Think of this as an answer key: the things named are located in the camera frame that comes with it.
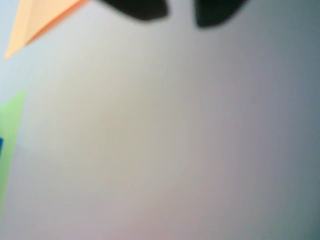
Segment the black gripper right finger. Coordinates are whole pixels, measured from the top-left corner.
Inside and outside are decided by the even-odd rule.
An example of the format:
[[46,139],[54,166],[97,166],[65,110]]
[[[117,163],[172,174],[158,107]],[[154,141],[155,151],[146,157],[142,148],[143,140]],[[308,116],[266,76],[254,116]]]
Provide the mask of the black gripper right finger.
[[248,0],[194,0],[198,28],[216,28],[233,19]]

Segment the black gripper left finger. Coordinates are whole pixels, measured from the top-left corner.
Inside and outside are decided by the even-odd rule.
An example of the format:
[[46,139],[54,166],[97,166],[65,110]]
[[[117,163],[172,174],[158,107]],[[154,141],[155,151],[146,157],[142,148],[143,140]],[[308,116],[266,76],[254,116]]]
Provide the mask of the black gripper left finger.
[[101,0],[101,2],[140,21],[157,20],[169,14],[165,0]]

